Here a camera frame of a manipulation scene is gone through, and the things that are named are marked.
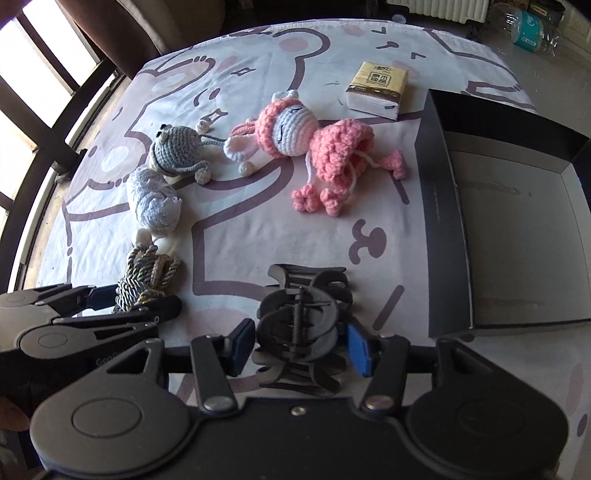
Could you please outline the pink crochet doll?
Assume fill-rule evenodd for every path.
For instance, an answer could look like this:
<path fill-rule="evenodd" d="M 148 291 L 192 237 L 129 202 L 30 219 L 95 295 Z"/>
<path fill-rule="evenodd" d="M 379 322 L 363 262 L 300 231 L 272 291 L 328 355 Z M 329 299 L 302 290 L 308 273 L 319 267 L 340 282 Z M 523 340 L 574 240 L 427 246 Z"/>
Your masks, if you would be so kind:
<path fill-rule="evenodd" d="M 296 90 L 276 92 L 259 116 L 233 128 L 223 144 L 243 176 L 254 172 L 250 158 L 263 152 L 273 159 L 303 157 L 307 183 L 291 192 L 294 210 L 324 209 L 337 217 L 369 168 L 384 169 L 396 180 L 408 175 L 404 154 L 394 150 L 377 160 L 370 155 L 375 133 L 369 125 L 346 118 L 322 127 Z"/>

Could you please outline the grey crochet creature toy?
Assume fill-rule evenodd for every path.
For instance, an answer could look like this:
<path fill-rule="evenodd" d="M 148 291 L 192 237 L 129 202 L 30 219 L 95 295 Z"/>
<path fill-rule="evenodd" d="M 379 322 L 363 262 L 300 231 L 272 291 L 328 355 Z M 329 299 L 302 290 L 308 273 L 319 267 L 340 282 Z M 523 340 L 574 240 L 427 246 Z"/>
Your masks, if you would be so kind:
<path fill-rule="evenodd" d="M 192 175 L 198 185 L 211 181 L 211 149 L 223 141 L 208 136 L 208 123 L 200 129 L 161 124 L 148 152 L 148 166 L 165 177 Z"/>

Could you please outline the yellow tissue pack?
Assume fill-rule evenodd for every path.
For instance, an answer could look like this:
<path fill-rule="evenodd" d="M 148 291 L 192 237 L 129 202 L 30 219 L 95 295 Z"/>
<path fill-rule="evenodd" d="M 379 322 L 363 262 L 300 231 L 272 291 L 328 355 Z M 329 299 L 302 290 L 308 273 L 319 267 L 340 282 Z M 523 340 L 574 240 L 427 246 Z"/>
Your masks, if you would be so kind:
<path fill-rule="evenodd" d="M 404 68 L 363 62 L 346 88 L 346 106 L 397 121 L 408 79 Z"/>

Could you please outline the light blue lace bundle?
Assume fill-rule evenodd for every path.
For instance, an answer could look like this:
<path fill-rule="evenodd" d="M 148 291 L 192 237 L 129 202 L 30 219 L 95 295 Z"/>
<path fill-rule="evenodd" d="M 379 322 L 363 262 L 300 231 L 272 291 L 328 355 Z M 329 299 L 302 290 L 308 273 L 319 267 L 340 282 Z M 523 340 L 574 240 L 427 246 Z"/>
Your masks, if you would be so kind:
<path fill-rule="evenodd" d="M 129 176 L 126 189 L 130 211 L 140 228 L 155 237 L 166 237 L 176 229 L 182 200 L 162 174 L 142 166 Z"/>

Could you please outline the cartoon print bed sheet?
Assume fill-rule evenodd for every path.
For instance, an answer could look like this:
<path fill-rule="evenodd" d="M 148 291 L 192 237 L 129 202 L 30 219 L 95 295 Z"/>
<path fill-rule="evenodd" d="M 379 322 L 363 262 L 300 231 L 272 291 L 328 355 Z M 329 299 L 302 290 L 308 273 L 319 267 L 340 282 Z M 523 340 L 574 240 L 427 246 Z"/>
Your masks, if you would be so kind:
<path fill-rule="evenodd" d="M 353 111 L 363 62 L 409 71 L 397 121 Z M 148 62 L 72 183 L 47 276 L 110 283 L 123 272 L 134 216 L 124 196 L 161 124 L 211 124 L 226 140 L 273 94 L 296 90 L 322 127 L 370 127 L 396 180 L 369 168 L 339 216 L 294 210 L 303 157 L 257 152 L 254 172 L 221 152 L 211 182 L 173 184 L 182 200 L 163 248 L 181 263 L 177 319 L 47 401 L 33 444 L 62 479 L 569 479 L 590 435 L 590 319 L 553 329 L 432 337 L 423 196 L 415 142 L 430 90 L 534 114 L 518 78 L 487 47 L 391 22 L 304 21 L 243 30 Z M 344 267 L 351 317 L 410 341 L 405 369 L 362 377 L 346 345 L 332 397 L 259 387 L 252 354 L 238 377 L 192 368 L 190 342 L 228 335 L 276 280 L 273 264 Z"/>

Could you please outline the dark window railing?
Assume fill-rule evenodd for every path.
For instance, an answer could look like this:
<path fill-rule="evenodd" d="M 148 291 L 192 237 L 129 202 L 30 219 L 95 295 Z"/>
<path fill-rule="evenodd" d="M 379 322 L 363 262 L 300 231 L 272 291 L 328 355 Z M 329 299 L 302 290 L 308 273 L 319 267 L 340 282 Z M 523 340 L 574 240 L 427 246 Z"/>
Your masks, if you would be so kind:
<path fill-rule="evenodd" d="M 1 4 L 1 290 L 22 286 L 58 179 L 70 179 L 119 72 L 62 1 Z"/>

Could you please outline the black open box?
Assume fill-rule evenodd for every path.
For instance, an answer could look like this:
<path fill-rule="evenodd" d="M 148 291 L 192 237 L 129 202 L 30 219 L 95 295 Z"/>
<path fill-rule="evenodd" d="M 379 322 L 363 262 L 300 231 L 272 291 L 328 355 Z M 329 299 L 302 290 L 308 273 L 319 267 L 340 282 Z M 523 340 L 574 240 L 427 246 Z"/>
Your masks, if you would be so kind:
<path fill-rule="evenodd" d="M 590 140 L 543 116 L 430 90 L 415 142 L 432 337 L 590 319 Z"/>

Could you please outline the dark brown curtain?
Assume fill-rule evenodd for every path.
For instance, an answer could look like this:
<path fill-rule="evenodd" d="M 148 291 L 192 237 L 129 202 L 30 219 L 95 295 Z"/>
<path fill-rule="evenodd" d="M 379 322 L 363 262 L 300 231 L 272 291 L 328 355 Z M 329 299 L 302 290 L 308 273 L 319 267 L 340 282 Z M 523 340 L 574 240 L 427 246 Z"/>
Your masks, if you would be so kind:
<path fill-rule="evenodd" d="M 148 61 L 221 34 L 222 1 L 61 1 L 60 7 L 132 78 Z"/>

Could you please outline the white ribbed suitcase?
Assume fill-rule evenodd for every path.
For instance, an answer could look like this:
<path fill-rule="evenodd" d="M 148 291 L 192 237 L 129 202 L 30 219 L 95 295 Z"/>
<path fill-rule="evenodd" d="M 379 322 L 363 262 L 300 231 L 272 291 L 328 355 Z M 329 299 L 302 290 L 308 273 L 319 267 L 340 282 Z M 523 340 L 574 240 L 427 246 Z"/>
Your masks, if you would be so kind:
<path fill-rule="evenodd" d="M 405 7 L 410 13 L 456 23 L 485 23 L 488 0 L 388 0 L 390 5 Z"/>

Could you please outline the water bottle pack teal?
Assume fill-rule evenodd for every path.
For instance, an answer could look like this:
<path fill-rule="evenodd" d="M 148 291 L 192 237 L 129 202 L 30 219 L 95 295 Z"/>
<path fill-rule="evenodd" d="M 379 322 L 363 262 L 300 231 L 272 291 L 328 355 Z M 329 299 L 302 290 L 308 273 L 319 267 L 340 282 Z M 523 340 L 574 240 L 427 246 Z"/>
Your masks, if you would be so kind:
<path fill-rule="evenodd" d="M 554 55 L 560 41 L 557 29 L 539 16 L 514 5 L 498 3 L 491 7 L 489 20 L 504 31 L 514 45 L 532 53 Z"/>

